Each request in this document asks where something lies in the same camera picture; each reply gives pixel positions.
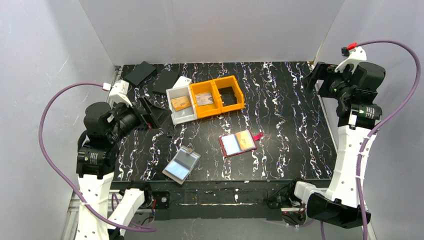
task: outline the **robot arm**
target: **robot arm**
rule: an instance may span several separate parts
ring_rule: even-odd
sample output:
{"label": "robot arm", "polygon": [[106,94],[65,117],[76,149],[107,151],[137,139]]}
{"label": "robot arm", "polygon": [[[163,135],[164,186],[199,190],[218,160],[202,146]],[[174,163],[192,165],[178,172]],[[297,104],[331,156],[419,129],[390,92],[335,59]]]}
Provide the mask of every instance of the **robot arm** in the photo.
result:
{"label": "robot arm", "polygon": [[[381,121],[382,109],[373,100],[386,73],[383,67],[365,62],[365,51],[355,43],[342,48],[342,54],[348,58],[338,66],[318,62],[304,79],[308,91],[314,89],[317,80],[324,80],[318,94],[338,101],[339,145],[331,183],[324,192],[311,183],[296,180],[286,196],[304,204],[309,218],[349,229],[362,225],[356,179],[364,180],[367,152],[376,134],[366,143],[360,176],[356,175],[357,156],[364,137]],[[370,219],[371,214],[366,212],[368,223]]]}
{"label": "robot arm", "polygon": [[[137,108],[126,96],[128,86],[123,80],[117,81],[111,89],[103,86],[104,90],[110,90],[113,108],[106,102],[88,106],[84,117],[86,131],[78,140],[76,173],[80,191],[88,204],[105,218],[108,215],[115,163],[120,152],[118,143],[134,129],[159,128],[170,115],[169,110],[154,106],[144,97],[139,99],[141,107]],[[136,210],[146,199],[151,199],[150,194],[148,183],[132,184],[125,190],[109,220],[128,226]],[[122,240],[124,234],[125,230],[107,225],[81,203],[76,240]]]}

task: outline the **card holder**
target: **card holder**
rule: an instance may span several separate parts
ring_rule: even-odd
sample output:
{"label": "card holder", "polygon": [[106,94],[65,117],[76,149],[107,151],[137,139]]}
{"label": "card holder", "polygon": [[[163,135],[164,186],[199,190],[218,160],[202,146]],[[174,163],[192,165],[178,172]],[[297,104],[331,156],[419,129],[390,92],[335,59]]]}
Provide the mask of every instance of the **card holder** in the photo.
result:
{"label": "card holder", "polygon": [[226,158],[250,152],[258,148],[256,141],[264,135],[260,132],[253,136],[250,130],[244,130],[237,133],[219,137],[222,153]]}

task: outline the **gray floor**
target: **gray floor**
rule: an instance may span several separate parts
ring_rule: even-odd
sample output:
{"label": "gray floor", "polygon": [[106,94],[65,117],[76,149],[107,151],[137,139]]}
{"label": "gray floor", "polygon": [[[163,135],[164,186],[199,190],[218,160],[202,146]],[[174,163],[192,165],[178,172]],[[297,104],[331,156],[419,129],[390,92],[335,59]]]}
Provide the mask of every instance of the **gray floor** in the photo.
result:
{"label": "gray floor", "polygon": [[[321,240],[320,223],[300,229],[263,219],[175,219],[154,221],[153,233],[126,232],[125,240]],[[326,240],[360,240],[362,229],[343,229],[325,224]]]}

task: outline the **marble pattern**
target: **marble pattern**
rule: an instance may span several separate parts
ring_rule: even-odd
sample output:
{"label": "marble pattern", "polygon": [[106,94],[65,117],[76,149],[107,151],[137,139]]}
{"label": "marble pattern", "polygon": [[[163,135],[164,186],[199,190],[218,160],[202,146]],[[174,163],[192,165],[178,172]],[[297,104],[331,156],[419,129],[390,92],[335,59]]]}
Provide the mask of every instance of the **marble pattern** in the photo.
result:
{"label": "marble pattern", "polygon": [[[193,83],[235,75],[245,109],[206,117],[166,130],[134,131],[120,143],[115,180],[169,180],[162,170],[181,146],[201,155],[186,181],[329,179],[336,150],[315,92],[305,93],[307,62],[155,64],[158,75],[128,91],[131,101],[146,96],[168,108],[166,96],[152,93],[160,72],[179,72]],[[135,65],[125,65],[121,78]],[[242,130],[263,132],[257,150],[225,158],[218,138]]]}

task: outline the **yellow storage bin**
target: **yellow storage bin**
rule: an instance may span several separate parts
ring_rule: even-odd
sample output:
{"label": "yellow storage bin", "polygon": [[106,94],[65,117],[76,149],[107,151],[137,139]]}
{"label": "yellow storage bin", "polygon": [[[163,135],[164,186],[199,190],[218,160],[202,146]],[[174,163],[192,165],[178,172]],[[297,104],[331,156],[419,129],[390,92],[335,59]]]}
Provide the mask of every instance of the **yellow storage bin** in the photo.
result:
{"label": "yellow storage bin", "polygon": [[[217,88],[215,87],[215,83],[212,80],[190,84],[190,90],[198,119],[218,115],[221,113],[221,98],[218,94]],[[206,93],[211,93],[213,97],[213,103],[198,106],[198,103],[196,102],[196,95]]]}
{"label": "yellow storage bin", "polygon": [[243,96],[243,93],[240,90],[239,84],[237,83],[235,76],[232,75],[216,78],[213,79],[212,82],[216,87],[216,92],[219,98],[221,98],[219,106],[221,109],[221,113],[245,108],[245,97]]}

